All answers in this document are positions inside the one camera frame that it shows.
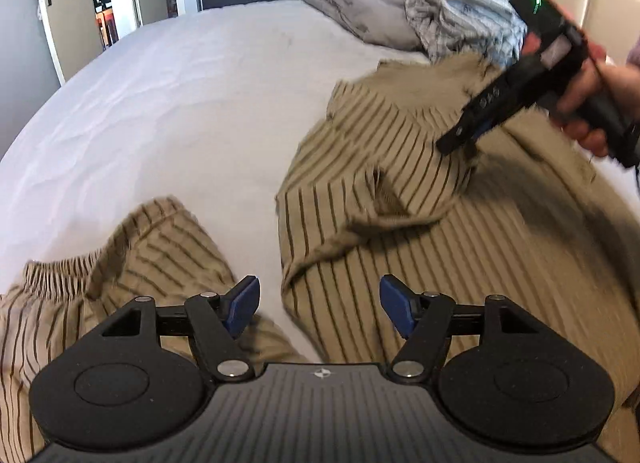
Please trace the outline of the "tan striped shirt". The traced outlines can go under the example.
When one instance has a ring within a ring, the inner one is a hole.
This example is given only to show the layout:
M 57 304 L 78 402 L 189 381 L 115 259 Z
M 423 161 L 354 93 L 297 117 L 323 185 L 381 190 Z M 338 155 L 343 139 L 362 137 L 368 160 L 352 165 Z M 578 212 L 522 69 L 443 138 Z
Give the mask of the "tan striped shirt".
M 599 443 L 637 461 L 638 220 L 536 108 L 437 151 L 495 74 L 465 53 L 336 84 L 277 195 L 283 304 L 324 361 L 386 362 L 401 341 L 383 275 L 461 304 L 509 297 L 608 371 Z

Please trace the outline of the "tan striped shorts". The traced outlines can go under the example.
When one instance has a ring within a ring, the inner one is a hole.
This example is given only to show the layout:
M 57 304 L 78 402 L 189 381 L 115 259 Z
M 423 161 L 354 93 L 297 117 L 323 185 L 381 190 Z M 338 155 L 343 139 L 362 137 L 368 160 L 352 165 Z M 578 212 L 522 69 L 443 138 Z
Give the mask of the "tan striped shorts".
M 180 305 L 206 291 L 224 295 L 235 283 L 214 241 L 172 196 L 138 206 L 94 252 L 29 261 L 1 297 L 2 461 L 25 462 L 42 449 L 29 389 L 81 336 L 138 296 Z

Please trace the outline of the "grey striped garment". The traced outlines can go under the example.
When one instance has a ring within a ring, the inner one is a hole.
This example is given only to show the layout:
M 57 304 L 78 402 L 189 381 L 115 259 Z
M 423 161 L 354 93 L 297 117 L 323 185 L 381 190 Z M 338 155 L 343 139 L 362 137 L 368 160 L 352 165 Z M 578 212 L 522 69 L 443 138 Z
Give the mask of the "grey striped garment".
M 520 58 L 527 35 L 510 0 L 406 0 L 405 12 L 433 63 L 474 51 L 506 68 Z

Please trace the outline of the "white bed sheet mattress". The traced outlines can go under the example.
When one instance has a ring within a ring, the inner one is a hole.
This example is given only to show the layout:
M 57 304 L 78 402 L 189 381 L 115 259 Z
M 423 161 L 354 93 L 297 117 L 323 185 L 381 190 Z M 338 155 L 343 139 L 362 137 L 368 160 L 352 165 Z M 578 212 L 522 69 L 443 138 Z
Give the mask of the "white bed sheet mattress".
M 339 82 L 408 56 L 300 4 L 215 11 L 128 37 L 57 93 L 1 165 L 1 297 L 29 261 L 94 252 L 172 196 L 232 275 L 282 305 L 277 195 Z

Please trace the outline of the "beige room door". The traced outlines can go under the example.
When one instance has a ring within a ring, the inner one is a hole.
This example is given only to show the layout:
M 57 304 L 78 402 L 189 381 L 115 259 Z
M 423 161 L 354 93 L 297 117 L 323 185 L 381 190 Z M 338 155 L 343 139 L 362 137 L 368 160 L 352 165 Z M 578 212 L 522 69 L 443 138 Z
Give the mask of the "beige room door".
M 38 0 L 58 81 L 65 84 L 103 51 L 93 0 Z

